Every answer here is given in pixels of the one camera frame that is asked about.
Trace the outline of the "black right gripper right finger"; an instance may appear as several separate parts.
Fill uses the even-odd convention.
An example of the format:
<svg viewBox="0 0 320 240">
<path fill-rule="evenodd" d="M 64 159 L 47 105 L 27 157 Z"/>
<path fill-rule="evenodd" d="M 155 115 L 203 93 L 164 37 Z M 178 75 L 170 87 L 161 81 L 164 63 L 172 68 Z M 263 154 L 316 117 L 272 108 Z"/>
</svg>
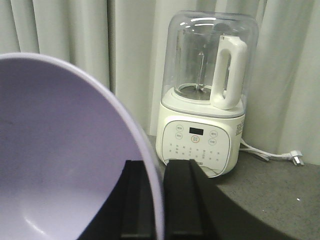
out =
<svg viewBox="0 0 320 240">
<path fill-rule="evenodd" d="M 167 240 L 284 239 L 226 196 L 193 160 L 170 160 L 163 184 Z"/>
</svg>

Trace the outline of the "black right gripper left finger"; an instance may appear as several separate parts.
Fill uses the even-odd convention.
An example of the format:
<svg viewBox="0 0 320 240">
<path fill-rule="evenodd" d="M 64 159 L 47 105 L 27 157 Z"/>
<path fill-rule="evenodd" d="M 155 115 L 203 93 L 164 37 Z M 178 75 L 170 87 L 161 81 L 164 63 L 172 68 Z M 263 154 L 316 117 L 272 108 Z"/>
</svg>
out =
<svg viewBox="0 0 320 240">
<path fill-rule="evenodd" d="M 81 240 L 152 240 L 154 205 L 142 160 L 127 160 L 115 187 Z"/>
</svg>

